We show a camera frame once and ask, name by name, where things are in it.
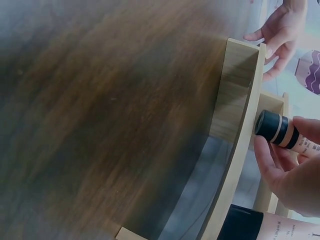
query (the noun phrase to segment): dark wood tabletop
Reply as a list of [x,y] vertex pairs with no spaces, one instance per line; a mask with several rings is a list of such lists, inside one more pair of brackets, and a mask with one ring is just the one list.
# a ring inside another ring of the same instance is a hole
[[250,1],[0,1],[0,239],[156,239]]

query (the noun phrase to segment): black bottle top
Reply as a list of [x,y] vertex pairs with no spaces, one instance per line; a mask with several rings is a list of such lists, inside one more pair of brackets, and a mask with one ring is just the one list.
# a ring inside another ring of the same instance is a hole
[[264,214],[231,204],[217,240],[256,240]]
[[[281,116],[277,113],[263,110],[256,121],[254,134],[263,136],[268,142],[275,145],[280,145],[285,139],[288,128],[289,120],[286,116]],[[293,133],[289,136],[289,143],[282,147],[292,149],[296,145],[299,136],[300,133],[298,129],[293,126]]]

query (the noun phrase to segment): floor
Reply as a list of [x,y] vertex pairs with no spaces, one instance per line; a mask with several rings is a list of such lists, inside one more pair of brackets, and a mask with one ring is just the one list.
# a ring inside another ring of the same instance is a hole
[[[266,18],[279,6],[281,0],[251,1],[252,21],[247,27],[247,33],[253,32],[261,26]],[[309,12],[305,35],[299,44],[295,56],[287,68],[276,79],[264,82],[262,88],[273,94],[282,96],[289,94],[290,111],[292,116],[320,119],[320,111],[314,111],[315,105],[320,104],[320,96],[304,88],[295,77],[299,58],[310,50],[320,51],[320,6],[316,1],[309,1]],[[208,138],[200,159],[168,220],[159,240],[194,240],[208,212],[210,203],[216,193],[223,169],[227,163],[232,144],[218,138]],[[244,167],[238,182],[232,203],[252,208],[260,181],[260,172],[254,152],[248,151]],[[320,218],[304,218],[293,213],[292,218],[305,222],[320,224]]]

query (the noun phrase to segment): black bottle cap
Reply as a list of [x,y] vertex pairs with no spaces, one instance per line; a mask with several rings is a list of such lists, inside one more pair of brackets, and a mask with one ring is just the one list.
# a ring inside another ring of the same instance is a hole
[[277,134],[280,120],[279,114],[263,110],[256,121],[254,134],[263,136],[270,142]]
[[262,212],[231,204],[217,240],[256,240]]

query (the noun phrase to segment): bottle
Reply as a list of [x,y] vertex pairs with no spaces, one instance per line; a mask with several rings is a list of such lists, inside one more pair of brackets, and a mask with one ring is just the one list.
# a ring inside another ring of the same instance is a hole
[[268,142],[290,149],[308,158],[320,154],[320,145],[302,136],[292,119],[263,110],[255,124],[254,134],[263,136]]
[[320,225],[232,204],[217,240],[320,240]]

